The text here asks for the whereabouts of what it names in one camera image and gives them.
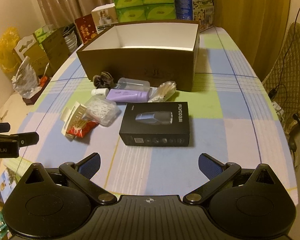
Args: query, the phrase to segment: open box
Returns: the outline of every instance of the open box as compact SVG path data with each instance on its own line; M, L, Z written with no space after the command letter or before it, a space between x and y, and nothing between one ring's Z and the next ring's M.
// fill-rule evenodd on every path
M199 47L198 23L185 20L116 24L81 47L78 57L87 77L109 72L119 78L146 80L157 87L175 81L191 91Z

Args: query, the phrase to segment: blue milk carton box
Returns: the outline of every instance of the blue milk carton box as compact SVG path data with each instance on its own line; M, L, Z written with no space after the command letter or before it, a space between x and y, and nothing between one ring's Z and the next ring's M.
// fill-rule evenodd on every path
M199 30L214 25L214 0L175 0L177 19L200 23Z

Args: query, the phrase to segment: red snack wrapper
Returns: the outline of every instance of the red snack wrapper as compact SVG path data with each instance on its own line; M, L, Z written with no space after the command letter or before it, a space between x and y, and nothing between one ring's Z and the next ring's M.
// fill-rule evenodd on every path
M97 122L80 120L75 125L73 125L70 130L67 131L67 133L83 138L88 132L90 132L92 128L97 125Z

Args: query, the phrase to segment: white bottle cap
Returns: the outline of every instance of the white bottle cap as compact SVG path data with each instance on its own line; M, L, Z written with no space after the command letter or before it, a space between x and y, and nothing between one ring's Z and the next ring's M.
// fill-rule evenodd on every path
M98 88L98 89L93 89L91 91L91 95L92 96L107 96L109 93L109 89L108 88Z

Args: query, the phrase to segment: quilted chair cover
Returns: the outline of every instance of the quilted chair cover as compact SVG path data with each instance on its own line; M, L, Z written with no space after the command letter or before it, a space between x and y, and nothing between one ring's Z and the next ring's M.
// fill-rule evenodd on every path
M262 82L267 93L272 88L278 85L280 79L280 73L282 68L282 62L284 54L287 52L289 45L292 41L294 23L291 24L287 38L284 42L283 48L279 54L278 60L274 64L274 67L266 76ZM292 115L296 112L300 114L300 24L296 24L296 34L290 51L286 55L284 62L283 74L281 79L281 84L284 84L287 88L287 101L286 92L283 86L279 87L278 93L274 98L279 106L284 110L284 114L281 119L281 124L284 132L288 135L292 127L297 123Z

